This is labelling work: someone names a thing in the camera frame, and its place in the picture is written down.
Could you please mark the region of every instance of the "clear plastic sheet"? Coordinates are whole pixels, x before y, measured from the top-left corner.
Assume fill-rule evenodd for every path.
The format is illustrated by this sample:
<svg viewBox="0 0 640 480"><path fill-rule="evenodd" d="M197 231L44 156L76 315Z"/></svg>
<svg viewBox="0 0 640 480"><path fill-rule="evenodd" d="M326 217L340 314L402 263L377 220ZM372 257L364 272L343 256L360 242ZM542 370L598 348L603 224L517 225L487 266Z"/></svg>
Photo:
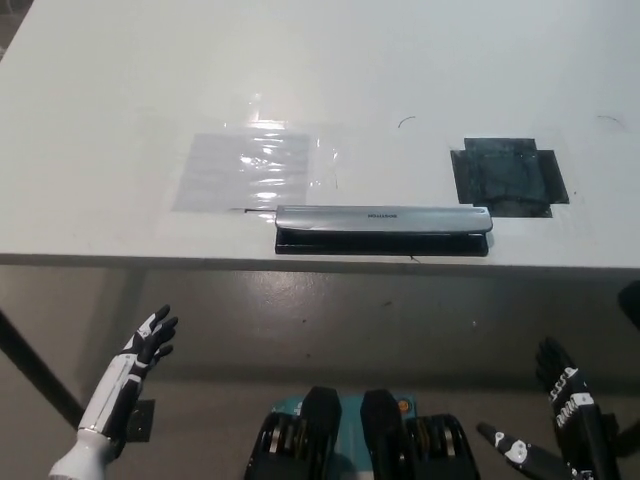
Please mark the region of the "clear plastic sheet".
<svg viewBox="0 0 640 480"><path fill-rule="evenodd" d="M284 122L198 133L173 210L273 210L305 204L308 191L332 175L336 158L335 148L320 149L316 130L293 129Z"/></svg>

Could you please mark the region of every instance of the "white robotic hand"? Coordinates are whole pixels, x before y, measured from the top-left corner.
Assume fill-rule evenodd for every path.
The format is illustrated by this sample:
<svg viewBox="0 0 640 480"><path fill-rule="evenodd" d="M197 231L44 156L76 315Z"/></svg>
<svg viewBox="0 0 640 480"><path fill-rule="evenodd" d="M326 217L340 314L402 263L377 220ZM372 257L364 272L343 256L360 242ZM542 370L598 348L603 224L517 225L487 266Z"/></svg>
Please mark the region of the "white robotic hand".
<svg viewBox="0 0 640 480"><path fill-rule="evenodd" d="M126 443L142 382L173 350L165 344L174 337L178 318L165 320L168 314L165 305L151 315L113 358L80 421L76 444L53 466L50 480L104 480L107 464Z"/></svg>

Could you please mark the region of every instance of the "gray floor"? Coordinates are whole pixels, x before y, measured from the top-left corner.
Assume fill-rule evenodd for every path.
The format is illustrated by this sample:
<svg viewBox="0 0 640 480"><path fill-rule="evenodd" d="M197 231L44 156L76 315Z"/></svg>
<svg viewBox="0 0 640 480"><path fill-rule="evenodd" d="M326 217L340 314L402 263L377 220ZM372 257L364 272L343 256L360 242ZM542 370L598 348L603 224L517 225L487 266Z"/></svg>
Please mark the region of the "gray floor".
<svg viewBox="0 0 640 480"><path fill-rule="evenodd" d="M0 15L0 46L19 23ZM152 441L127 447L112 479L240 478L269 406L313 384L414 392L422 414L459 417L483 478L517 479L473 428L555 448L532 373L545 335L622 426L640 416L640 334L616 308L622 284L1 267L0 307L83 402L141 319L166 302L180 315L176 352L143 394L158 401ZM0 357L0 477L45 478L73 441ZM640 455L620 464L640 475Z"/></svg>

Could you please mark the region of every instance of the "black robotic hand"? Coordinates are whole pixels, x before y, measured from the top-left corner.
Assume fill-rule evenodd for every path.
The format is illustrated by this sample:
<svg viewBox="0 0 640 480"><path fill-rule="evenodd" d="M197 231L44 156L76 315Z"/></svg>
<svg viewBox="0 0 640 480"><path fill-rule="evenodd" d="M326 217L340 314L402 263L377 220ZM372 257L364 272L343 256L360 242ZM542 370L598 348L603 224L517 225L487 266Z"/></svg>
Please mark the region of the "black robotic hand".
<svg viewBox="0 0 640 480"><path fill-rule="evenodd" d="M620 480L605 417L582 372L552 338L540 344L536 375L549 394L562 458L481 423L478 431L514 468L534 480Z"/></svg>
<svg viewBox="0 0 640 480"><path fill-rule="evenodd" d="M151 315L129 339L120 355L135 355L135 368L130 374L144 380L158 361L173 351L173 345L165 345L176 334L178 317L165 320L170 307L165 305Z"/></svg>
<svg viewBox="0 0 640 480"><path fill-rule="evenodd" d="M549 393L562 458L583 478L620 479L600 407L583 373L552 338L540 344L536 376Z"/></svg>

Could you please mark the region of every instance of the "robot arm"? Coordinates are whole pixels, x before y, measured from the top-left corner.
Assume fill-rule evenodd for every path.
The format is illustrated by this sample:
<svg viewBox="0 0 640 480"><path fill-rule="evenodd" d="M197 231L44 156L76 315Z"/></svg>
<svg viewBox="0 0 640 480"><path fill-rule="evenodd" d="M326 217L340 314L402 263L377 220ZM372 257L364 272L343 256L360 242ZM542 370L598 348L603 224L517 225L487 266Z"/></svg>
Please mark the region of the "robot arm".
<svg viewBox="0 0 640 480"><path fill-rule="evenodd" d="M603 415L582 371L552 338L540 344L536 375L549 394L562 458L481 423L479 433L534 480L620 480L613 451L617 423Z"/></svg>
<svg viewBox="0 0 640 480"><path fill-rule="evenodd" d="M80 425L76 444L51 469L50 480L104 480L107 464L120 456L142 382L173 347L178 319L169 306L151 315L116 355L103 375Z"/></svg>

